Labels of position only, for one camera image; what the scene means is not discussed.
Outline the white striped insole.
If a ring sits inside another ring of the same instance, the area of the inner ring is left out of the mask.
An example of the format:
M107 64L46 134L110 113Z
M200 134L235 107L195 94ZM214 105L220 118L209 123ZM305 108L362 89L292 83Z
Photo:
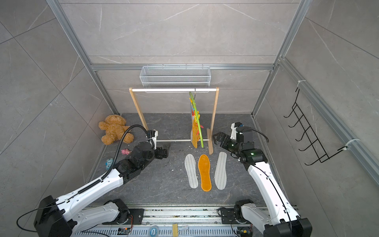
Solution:
M214 181L219 190L223 190L227 184L226 172L227 154L220 152L217 160Z
M188 176L189 186L193 189L198 187L198 179L196 175L196 162L192 154L185 157L185 169Z

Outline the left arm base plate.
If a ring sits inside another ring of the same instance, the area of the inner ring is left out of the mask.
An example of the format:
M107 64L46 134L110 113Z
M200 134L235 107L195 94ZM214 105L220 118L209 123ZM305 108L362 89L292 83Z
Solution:
M128 211L120 212L116 223L119 225L141 225L145 210L142 208L129 209Z

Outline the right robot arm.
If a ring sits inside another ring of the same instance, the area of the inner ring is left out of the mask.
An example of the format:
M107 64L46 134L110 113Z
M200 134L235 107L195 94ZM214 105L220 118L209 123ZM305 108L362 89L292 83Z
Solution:
M232 123L232 133L218 132L212 141L227 150L242 163L254 179L268 209L268 214L257 208L250 200L235 204L235 216L239 222L250 222L265 237L309 237L312 225L290 204L273 176L264 152L254 145L254 128L240 122Z

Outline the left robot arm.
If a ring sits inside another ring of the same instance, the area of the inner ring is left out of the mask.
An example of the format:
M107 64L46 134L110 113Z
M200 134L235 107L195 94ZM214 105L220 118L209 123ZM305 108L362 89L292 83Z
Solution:
M114 158L105 174L66 195L58 198L47 196L40 201L39 207L34 210L34 233L40 237L70 237L103 223L123 225L132 222L129 208L119 198L102 206L87 206L137 177L153 160L168 157L170 146L157 146L156 130L132 125L121 138L124 139L136 127L144 131L147 140L136 145L125 159L118 161Z

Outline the orange fuzzy insole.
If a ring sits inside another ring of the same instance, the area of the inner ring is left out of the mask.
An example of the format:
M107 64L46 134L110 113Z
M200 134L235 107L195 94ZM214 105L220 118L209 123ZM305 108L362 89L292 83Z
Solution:
M201 188L205 192L209 192L212 189L212 183L210 178L210 160L207 155L201 155L198 161L198 169L201 178Z

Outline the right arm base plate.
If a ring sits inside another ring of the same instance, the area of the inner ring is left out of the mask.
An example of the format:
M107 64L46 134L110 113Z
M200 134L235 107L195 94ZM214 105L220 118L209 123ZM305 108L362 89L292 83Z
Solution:
M234 208L220 207L217 209L217 214L221 217L223 224L252 225L250 221L243 218L240 206Z

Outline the green clip hanger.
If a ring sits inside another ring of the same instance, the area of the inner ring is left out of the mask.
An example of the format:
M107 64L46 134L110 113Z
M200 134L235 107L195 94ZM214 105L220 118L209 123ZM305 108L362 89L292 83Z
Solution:
M200 135L199 142L200 142L201 147L203 148L204 147L204 141L203 141L203 136L202 136L202 131L201 131L202 126L201 126L200 121L199 121L200 114L199 114L197 106L196 106L194 94L190 91L189 95L190 95L189 99L190 99L191 109L192 109L191 116L195 116L196 122L198 124L199 135Z

